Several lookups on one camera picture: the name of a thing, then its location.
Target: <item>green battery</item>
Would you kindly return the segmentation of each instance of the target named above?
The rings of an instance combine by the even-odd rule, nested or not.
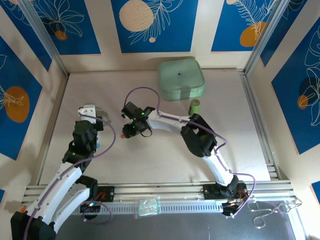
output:
[[[198,99],[192,99],[189,107],[189,116],[197,114],[199,112],[200,101]]]

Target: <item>white tabletop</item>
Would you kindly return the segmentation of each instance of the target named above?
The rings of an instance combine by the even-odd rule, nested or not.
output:
[[[258,181],[270,176],[261,150],[258,135],[242,86],[239,72],[204,70],[204,94],[197,97],[199,114],[211,128],[224,136],[229,144],[221,149],[228,166],[238,173],[249,173]],[[214,181],[205,162],[187,149],[182,137],[163,130],[154,130],[149,138],[136,136],[121,139],[122,127],[128,123],[121,117],[127,93],[136,87],[151,87],[159,91],[156,71],[109,71],[72,73],[58,114],[52,141],[44,164],[40,184],[47,184],[62,162],[73,139],[77,110],[84,104],[95,104],[109,113],[117,131],[113,148],[91,162],[86,176],[99,183],[182,183]],[[156,107],[157,96],[146,89],[137,90],[129,97],[138,107]],[[160,110],[187,116],[191,99],[161,101]],[[107,148],[112,131],[101,132],[101,147]]]

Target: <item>beige circle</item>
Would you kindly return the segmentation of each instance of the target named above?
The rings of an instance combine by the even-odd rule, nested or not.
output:
[[[119,12],[120,22],[131,32],[146,30],[154,22],[151,8],[141,0],[127,1]]]
[[[155,39],[154,37],[150,37],[150,38],[149,38],[149,42],[150,42],[150,43],[154,43],[155,41],[156,41],[156,39]]]
[[[235,4],[236,1],[238,1],[238,0],[226,0],[226,3],[231,5],[231,4]]]
[[[18,0],[8,0],[10,3],[18,5]]]

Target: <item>clear plastic packet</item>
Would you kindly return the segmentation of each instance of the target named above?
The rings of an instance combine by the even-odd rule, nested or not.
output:
[[[153,198],[137,198],[135,200],[135,218],[145,218],[161,213],[159,197]]]

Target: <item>mint green box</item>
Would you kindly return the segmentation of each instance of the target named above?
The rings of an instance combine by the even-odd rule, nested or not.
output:
[[[179,100],[201,96],[205,78],[194,59],[165,61],[158,66],[159,85],[164,100]]]

